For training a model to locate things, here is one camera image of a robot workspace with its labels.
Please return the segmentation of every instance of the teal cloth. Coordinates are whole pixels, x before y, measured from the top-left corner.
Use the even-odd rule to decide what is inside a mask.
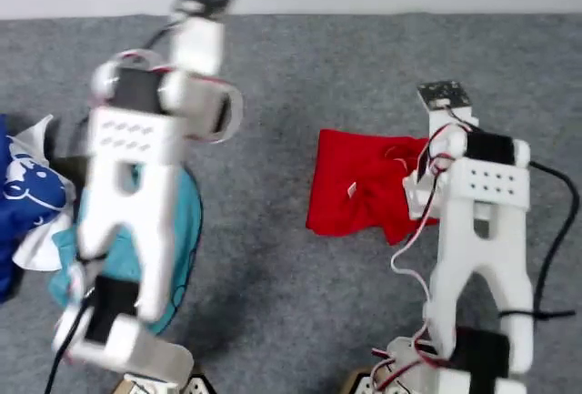
[[[139,168],[132,175],[129,182],[135,187],[139,180]],[[86,190],[81,196],[79,219],[83,219],[85,210]],[[196,246],[202,224],[202,204],[193,178],[182,168],[178,185],[176,211],[176,262],[173,275],[173,293],[168,302],[166,312],[156,323],[150,325],[154,333],[160,333],[172,320],[178,306],[182,302],[186,282],[190,270],[194,266]],[[48,284],[48,290],[56,302],[64,307],[68,301],[67,288],[69,277],[68,266],[75,260],[76,253],[76,225],[53,235],[53,241],[58,247],[63,268],[55,273]],[[133,280],[139,282],[141,271],[139,261],[127,228],[122,227],[115,236],[105,260],[104,274],[111,278]]]

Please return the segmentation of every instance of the gray carpet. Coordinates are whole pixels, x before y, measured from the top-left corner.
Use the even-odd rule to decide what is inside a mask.
[[[0,110],[11,129],[53,113],[63,155],[85,114],[93,69],[162,22],[0,22]],[[389,270],[393,251],[380,230],[326,238],[305,229],[320,128],[422,136],[427,117],[416,84],[454,77],[483,126],[529,141],[535,158],[582,186],[580,15],[241,16],[229,18],[226,40],[224,77],[245,94],[246,119],[230,142],[187,152],[205,227],[186,302],[165,333],[192,350],[220,394],[336,393],[352,369],[374,362],[371,347],[419,325],[421,290]],[[532,174],[532,278],[568,201],[561,184]],[[429,229],[406,259],[425,274],[436,259],[436,232]],[[578,220],[547,283],[548,309],[582,310],[580,241]],[[59,316],[47,280],[26,273],[17,297],[0,307],[5,393],[40,393],[45,385]],[[468,324],[496,325],[480,280],[458,312]],[[578,392],[581,326],[579,319],[539,326],[529,392]],[[100,369],[63,365],[54,392],[107,393],[116,381]]]

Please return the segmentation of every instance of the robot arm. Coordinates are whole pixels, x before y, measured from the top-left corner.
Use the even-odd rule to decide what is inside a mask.
[[[418,210],[426,206],[428,195],[422,191],[432,187],[435,177],[427,170],[426,162],[446,157],[439,164],[445,167],[436,184],[437,207],[432,207],[430,214],[439,217],[440,224],[438,260],[430,279],[431,296],[425,306],[425,318],[438,355],[458,364],[452,369],[436,369],[436,384],[429,392],[468,392],[465,385],[475,368],[455,359],[460,349],[468,355],[486,354],[487,347],[476,347],[475,338],[487,335],[493,335],[486,341],[489,345],[496,344],[492,338],[501,344],[490,353],[497,354],[497,362],[507,361],[507,366],[492,376],[491,394],[522,392],[523,386],[507,379],[507,375],[524,373],[531,366],[532,317],[503,318],[504,335],[499,337],[472,329],[463,329],[459,336],[456,315],[457,299],[474,273],[485,278],[500,312],[532,310],[532,286],[526,268],[529,146],[507,136],[479,131],[467,95],[457,82],[425,84],[419,87],[419,94],[429,112],[431,141],[419,158],[418,170],[404,186],[410,215],[416,217]],[[483,231],[476,230],[480,225]]]
[[[70,268],[75,298],[53,346],[73,359],[157,379],[156,392],[177,392],[194,365],[187,349],[146,327],[164,314],[171,294],[184,144],[188,137],[228,139],[242,118],[238,90],[215,78],[223,54],[220,18],[229,2],[177,0],[167,65],[152,51],[129,50],[97,68],[93,80],[102,104],[89,119],[86,213]],[[132,190],[125,181],[135,165],[140,180]],[[132,233],[139,284],[100,274],[121,226]]]

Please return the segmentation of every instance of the red cloth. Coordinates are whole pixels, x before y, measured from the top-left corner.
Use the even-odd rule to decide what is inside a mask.
[[[402,179],[416,169],[427,139],[321,130],[307,228],[342,237],[380,226],[393,245],[416,228],[408,218]],[[347,193],[356,182],[356,190]],[[429,219],[427,224],[437,221]]]

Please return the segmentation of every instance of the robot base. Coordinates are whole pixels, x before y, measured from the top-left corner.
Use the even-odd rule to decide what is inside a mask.
[[[432,353],[432,344],[420,340],[418,346],[426,349],[428,356]],[[394,339],[386,349],[387,354],[396,360],[394,365],[386,366],[378,371],[381,379],[387,379],[397,369],[417,360],[417,354],[411,347],[411,339],[399,337]],[[413,367],[400,376],[383,391],[375,390],[370,378],[370,369],[360,369],[351,374],[340,391],[341,394],[527,394],[524,384],[517,380],[496,378],[491,389],[478,384],[471,387],[471,373],[460,369],[438,368],[428,365]]]
[[[193,376],[182,390],[172,383],[125,374],[112,394],[216,394],[216,391],[201,374]]]

